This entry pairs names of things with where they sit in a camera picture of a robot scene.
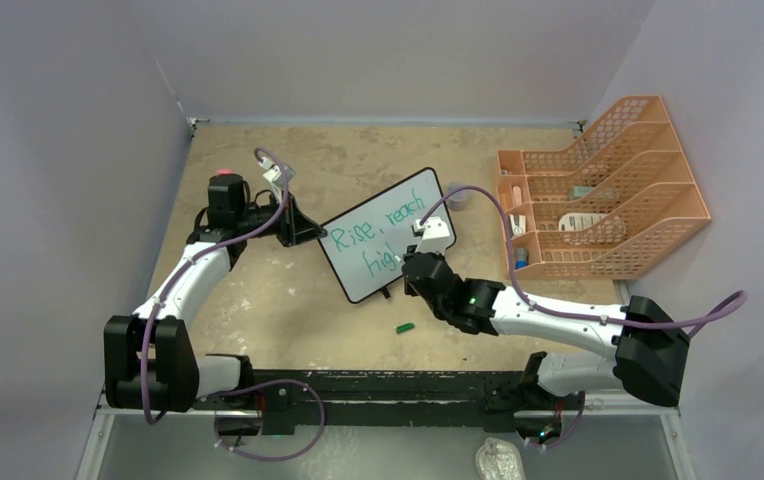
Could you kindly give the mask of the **white label card in organizer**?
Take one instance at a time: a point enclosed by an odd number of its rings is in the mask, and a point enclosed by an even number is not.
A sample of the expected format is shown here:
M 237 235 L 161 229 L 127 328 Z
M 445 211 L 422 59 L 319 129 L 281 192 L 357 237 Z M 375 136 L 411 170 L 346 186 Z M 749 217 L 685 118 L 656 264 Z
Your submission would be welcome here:
M 566 213 L 558 221 L 558 230 L 561 232 L 580 232 L 584 230 L 595 232 L 599 228 L 599 224 L 606 217 L 607 215 L 603 213 Z

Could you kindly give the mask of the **clear plastic bag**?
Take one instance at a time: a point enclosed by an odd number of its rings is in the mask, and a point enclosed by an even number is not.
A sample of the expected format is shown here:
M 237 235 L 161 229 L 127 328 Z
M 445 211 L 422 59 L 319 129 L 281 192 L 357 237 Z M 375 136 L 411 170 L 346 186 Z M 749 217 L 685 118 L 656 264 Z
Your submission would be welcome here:
M 517 446 L 499 438 L 489 437 L 478 448 L 475 468 L 482 480 L 525 480 Z

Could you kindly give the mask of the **aluminium frame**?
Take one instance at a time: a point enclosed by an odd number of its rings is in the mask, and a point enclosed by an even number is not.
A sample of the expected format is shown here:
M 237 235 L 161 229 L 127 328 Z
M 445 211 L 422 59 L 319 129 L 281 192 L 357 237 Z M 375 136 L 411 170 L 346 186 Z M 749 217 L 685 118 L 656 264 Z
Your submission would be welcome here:
M 532 356 L 543 358 L 546 355 L 544 352 L 536 352 Z M 581 404 L 577 413 L 583 413 L 585 416 L 619 416 L 619 417 L 656 417 L 659 420 L 659 427 L 663 433 L 663 440 L 666 444 L 666 452 L 664 459 L 671 465 L 674 475 L 678 479 L 692 479 L 695 474 L 693 469 L 688 464 L 688 455 L 685 452 L 682 445 L 679 433 L 680 428 L 677 422 L 679 411 L 675 407 L 660 407 L 652 405 L 632 397 L 628 393 L 621 393 L 617 389 L 606 390 L 591 390 L 586 391 L 584 395 L 578 393 L 572 393 L 570 395 L 578 395 L 581 398 Z M 206 420 L 214 420 L 218 425 L 218 431 L 220 434 L 228 434 L 229 436 L 239 439 L 247 438 L 250 436 L 263 437 L 263 438 L 286 438 L 295 434 L 299 427 L 312 428 L 311 440 L 314 444 L 319 445 L 322 443 L 326 433 L 333 432 L 337 427 L 345 427 L 356 429 L 361 426 L 326 426 L 324 423 L 319 423 L 316 426 L 298 426 L 294 432 L 288 435 L 266 435 L 263 432 L 263 422 L 259 418 L 253 417 L 249 411 L 230 411 L 228 413 L 218 413 L 216 411 L 203 411 L 196 409 L 195 405 L 192 410 L 185 413 L 185 418 L 188 420 L 195 419 L 199 422 Z M 568 414 L 562 414 L 561 416 L 568 420 L 573 420 L 575 415 L 570 416 Z M 471 427 L 362 427 L 362 428 L 436 428 L 436 429 L 451 429 L 451 428 L 471 428 Z M 490 436 L 498 436 L 506 433 L 488 433 Z M 525 448 L 534 451 L 539 449 L 540 445 L 536 436 L 526 436 L 521 433 L 514 433 L 521 437 Z

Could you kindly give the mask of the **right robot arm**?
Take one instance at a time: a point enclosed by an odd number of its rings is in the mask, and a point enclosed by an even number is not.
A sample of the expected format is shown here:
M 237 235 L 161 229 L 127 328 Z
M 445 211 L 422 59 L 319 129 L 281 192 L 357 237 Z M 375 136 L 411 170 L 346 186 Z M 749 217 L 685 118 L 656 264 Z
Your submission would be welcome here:
M 634 296 L 626 305 L 522 298 L 510 285 L 463 279 L 443 255 L 415 249 L 405 254 L 402 274 L 407 295 L 423 299 L 435 318 L 463 333 L 520 335 L 578 348 L 576 354 L 530 358 L 519 392 L 531 406 L 606 389 L 660 407 L 679 403 L 690 339 L 649 298 Z

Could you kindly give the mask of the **clear jar of paperclips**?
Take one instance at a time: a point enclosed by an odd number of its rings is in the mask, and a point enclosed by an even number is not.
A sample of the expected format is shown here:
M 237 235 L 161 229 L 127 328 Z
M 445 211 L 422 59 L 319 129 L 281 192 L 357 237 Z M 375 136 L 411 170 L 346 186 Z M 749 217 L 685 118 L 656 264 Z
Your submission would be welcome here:
M 446 204 L 451 211 L 464 210 L 469 202 L 470 191 L 465 189 L 465 184 L 460 182 L 451 182 L 447 185 L 447 198 Z

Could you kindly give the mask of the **white stapler in organizer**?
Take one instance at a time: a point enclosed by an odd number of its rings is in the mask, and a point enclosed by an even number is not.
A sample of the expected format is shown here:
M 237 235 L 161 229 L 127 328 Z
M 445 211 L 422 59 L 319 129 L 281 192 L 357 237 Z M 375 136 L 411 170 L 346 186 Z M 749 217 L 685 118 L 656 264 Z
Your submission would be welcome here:
M 520 237 L 527 232 L 527 217 L 524 214 L 509 214 L 510 236 Z

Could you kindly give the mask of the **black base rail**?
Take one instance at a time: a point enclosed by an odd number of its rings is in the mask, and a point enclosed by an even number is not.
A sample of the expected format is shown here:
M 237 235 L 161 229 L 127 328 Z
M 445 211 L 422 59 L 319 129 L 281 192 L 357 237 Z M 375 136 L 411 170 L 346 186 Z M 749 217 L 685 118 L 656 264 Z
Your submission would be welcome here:
M 298 426 L 471 427 L 488 433 L 538 436 L 561 430 L 578 395 L 556 397 L 524 371 L 382 371 L 256 369 L 245 386 L 259 392 L 210 397 L 203 411 L 249 411 L 266 435 Z

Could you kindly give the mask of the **orange plastic file organizer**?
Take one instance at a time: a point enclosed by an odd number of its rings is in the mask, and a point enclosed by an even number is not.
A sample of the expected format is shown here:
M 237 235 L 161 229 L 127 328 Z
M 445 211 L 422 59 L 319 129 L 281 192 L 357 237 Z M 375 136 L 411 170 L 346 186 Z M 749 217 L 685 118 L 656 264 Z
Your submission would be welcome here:
M 617 100 L 568 146 L 500 150 L 497 198 L 527 217 L 519 279 L 635 280 L 705 227 L 711 214 L 659 95 Z M 561 232 L 566 213 L 603 213 L 595 232 Z

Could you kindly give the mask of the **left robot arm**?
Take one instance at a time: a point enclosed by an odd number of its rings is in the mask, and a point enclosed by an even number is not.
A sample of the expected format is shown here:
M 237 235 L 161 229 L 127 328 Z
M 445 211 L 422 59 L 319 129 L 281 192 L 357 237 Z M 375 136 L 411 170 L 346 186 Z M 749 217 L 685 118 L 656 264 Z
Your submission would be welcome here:
M 209 180 L 207 205 L 197 214 L 182 257 L 156 292 L 103 331 L 104 391 L 119 409 L 142 409 L 154 423 L 166 412 L 186 412 L 214 394 L 230 408 L 255 399 L 247 357 L 197 356 L 188 328 L 215 287 L 233 270 L 251 239 L 275 237 L 284 247 L 322 239 L 326 230 L 304 215 L 285 185 L 288 176 L 265 173 L 269 200 L 260 205 L 240 175 Z

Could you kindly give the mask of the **green marker cap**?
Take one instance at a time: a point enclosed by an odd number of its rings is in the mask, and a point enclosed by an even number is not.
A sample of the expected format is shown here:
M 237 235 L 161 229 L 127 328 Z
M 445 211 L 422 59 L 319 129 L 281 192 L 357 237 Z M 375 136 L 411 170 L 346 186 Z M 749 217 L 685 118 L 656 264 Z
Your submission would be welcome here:
M 400 334 L 403 334 L 403 333 L 408 332 L 410 330 L 413 330 L 414 328 L 415 328 L 415 324 L 414 323 L 411 323 L 411 322 L 404 323 L 404 324 L 401 324 L 401 325 L 397 326 L 395 328 L 395 332 L 396 332 L 397 335 L 400 335 Z

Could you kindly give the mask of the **small whiteboard black frame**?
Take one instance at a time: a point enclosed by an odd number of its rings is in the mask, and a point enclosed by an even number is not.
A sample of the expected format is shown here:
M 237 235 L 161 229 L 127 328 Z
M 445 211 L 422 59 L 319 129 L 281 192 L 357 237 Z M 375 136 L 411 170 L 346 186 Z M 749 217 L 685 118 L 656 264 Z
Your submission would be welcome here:
M 412 224 L 443 196 L 437 172 L 423 168 L 323 224 L 321 248 L 353 304 L 402 276 L 394 249 L 416 245 Z

